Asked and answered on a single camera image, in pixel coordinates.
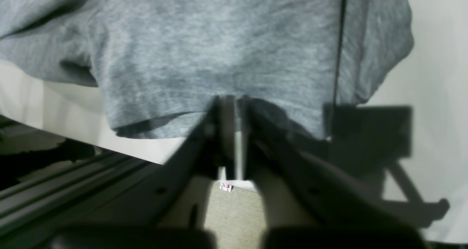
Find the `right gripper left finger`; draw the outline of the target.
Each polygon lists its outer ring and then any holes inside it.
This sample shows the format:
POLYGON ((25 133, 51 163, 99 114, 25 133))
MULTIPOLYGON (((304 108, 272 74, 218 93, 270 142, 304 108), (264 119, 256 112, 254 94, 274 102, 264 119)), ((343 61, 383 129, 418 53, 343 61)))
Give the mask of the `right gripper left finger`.
POLYGON ((236 98, 216 97, 206 116, 157 171, 77 223, 50 249, 211 249, 202 230, 212 181, 236 179, 236 98))

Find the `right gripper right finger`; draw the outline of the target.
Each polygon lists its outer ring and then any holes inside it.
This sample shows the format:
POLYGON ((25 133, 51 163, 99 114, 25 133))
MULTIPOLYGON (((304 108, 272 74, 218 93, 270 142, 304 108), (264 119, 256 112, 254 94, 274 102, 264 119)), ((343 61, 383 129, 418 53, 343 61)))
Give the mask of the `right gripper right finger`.
POLYGON ((303 154, 260 111, 238 101, 241 161, 238 178, 251 180, 264 199, 264 249, 426 249, 420 233, 338 167, 303 154))

